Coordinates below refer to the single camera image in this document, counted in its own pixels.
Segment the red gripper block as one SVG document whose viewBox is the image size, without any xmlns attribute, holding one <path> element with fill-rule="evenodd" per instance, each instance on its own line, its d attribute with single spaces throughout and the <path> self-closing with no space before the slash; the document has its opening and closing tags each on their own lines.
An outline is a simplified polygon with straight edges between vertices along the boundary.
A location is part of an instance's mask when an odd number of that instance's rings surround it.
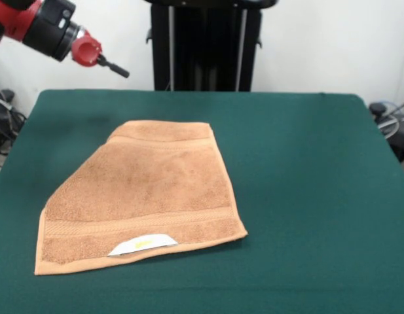
<svg viewBox="0 0 404 314">
<path fill-rule="evenodd" d="M 86 29 L 80 28 L 77 38 L 71 44 L 72 59 L 76 63 L 84 67 L 92 67 L 98 63 L 100 66 L 108 67 L 112 72 L 126 79 L 130 76 L 129 71 L 115 63 L 111 63 L 101 53 L 101 43 L 93 38 Z"/>
</svg>

